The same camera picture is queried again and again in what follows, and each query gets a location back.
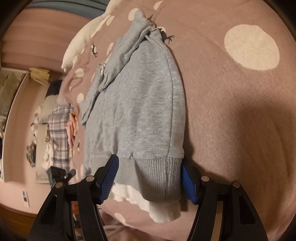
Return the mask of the grey sweatshirt with white trim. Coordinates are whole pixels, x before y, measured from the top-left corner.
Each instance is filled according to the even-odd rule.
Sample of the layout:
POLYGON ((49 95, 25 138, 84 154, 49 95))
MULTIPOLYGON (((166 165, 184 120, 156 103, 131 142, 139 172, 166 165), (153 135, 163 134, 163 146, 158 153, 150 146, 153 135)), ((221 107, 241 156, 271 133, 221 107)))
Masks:
POLYGON ((112 198, 129 201, 157 223, 181 215, 185 97, 159 29, 137 10, 80 104, 84 175, 119 158, 112 198))

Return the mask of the plaid blue white pillow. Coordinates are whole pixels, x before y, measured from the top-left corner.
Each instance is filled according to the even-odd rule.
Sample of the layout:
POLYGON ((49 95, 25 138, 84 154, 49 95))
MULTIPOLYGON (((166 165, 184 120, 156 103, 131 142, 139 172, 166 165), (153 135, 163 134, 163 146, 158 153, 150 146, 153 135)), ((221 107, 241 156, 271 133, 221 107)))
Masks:
POLYGON ((57 106, 48 118, 50 140, 54 144, 53 166, 70 170, 70 147, 65 125, 69 121, 71 106, 57 106))

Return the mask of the folded orange garment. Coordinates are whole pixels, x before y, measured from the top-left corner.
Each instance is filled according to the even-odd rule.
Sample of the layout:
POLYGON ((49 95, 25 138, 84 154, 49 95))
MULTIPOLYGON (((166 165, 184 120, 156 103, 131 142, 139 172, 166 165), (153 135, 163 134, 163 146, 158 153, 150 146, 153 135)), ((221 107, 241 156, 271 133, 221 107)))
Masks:
POLYGON ((69 113, 69 123, 70 123, 71 135, 73 137, 76 137, 76 133, 79 129, 79 118, 77 113, 75 112, 69 113))

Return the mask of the white goose plush toy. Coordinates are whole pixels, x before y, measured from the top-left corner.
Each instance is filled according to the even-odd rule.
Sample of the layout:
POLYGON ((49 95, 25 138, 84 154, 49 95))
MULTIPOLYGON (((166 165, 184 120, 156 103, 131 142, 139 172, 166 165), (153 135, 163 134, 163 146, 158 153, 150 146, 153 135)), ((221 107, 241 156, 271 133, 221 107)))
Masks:
POLYGON ((106 11, 87 23, 72 39, 65 51, 61 69, 67 72, 75 64, 79 54, 84 52, 85 46, 89 40, 99 32, 103 25, 111 24, 114 17, 112 14, 122 5, 124 0, 111 0, 107 5, 106 11))

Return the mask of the mauve polka dot duvet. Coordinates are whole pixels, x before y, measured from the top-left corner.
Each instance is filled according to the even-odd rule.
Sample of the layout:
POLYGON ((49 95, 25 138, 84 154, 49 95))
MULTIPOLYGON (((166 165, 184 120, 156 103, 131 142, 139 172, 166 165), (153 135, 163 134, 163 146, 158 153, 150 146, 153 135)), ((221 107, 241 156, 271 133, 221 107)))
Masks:
POLYGON ((124 1, 66 73, 80 109, 98 64, 141 9, 161 29, 186 96, 186 156, 218 182, 238 181, 269 240, 295 216, 295 40, 263 1, 124 1))

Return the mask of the teal curtain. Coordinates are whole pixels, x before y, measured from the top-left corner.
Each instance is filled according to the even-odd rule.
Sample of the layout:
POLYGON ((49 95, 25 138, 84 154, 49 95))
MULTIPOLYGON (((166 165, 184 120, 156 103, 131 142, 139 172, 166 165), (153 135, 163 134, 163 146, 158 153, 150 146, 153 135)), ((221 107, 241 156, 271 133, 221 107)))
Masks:
POLYGON ((102 15, 110 0, 35 0, 28 8, 43 8, 66 11, 89 19, 102 15))

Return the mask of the white wall power socket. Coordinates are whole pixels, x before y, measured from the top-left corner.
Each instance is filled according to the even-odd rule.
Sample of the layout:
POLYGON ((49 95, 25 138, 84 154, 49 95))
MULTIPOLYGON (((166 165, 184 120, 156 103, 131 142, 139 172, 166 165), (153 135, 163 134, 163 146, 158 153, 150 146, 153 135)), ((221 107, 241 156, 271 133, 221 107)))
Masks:
POLYGON ((29 208, 30 207, 30 203, 29 203, 29 199, 28 199, 28 193, 26 191, 22 191, 23 194, 23 203, 24 206, 29 208))

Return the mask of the straw tassel wall hanging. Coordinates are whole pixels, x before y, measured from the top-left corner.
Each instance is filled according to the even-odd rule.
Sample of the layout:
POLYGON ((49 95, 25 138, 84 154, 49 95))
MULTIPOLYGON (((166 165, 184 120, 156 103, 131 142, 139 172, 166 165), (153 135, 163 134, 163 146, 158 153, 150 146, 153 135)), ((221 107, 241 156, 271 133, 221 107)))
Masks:
POLYGON ((30 79, 44 86, 48 85, 50 78, 50 70, 42 68, 30 68, 30 79))

